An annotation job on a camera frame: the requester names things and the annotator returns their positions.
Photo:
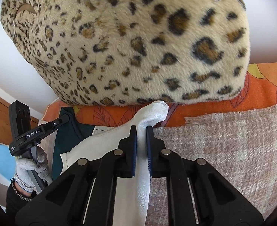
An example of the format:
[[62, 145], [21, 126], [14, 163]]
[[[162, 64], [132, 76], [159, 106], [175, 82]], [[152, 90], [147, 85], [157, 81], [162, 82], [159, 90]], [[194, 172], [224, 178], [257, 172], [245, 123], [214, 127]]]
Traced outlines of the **left forearm black sleeve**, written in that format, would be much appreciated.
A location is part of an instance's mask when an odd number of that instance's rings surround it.
[[6, 193], [6, 214], [11, 222], [15, 221], [16, 214], [22, 207], [26, 206], [37, 196], [34, 190], [30, 196], [26, 196], [19, 192], [15, 186], [15, 179], [11, 179], [10, 185]]

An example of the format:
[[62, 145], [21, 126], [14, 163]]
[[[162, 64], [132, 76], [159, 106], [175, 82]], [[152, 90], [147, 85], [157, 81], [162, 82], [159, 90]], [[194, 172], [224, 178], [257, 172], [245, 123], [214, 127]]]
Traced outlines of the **left hand white glove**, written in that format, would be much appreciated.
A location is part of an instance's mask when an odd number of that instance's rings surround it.
[[35, 184], [29, 175], [29, 171], [35, 171], [38, 177], [47, 182], [48, 185], [52, 183], [48, 157], [40, 146], [37, 147], [36, 161], [21, 157], [16, 159], [15, 182], [22, 191], [31, 194], [35, 189]]

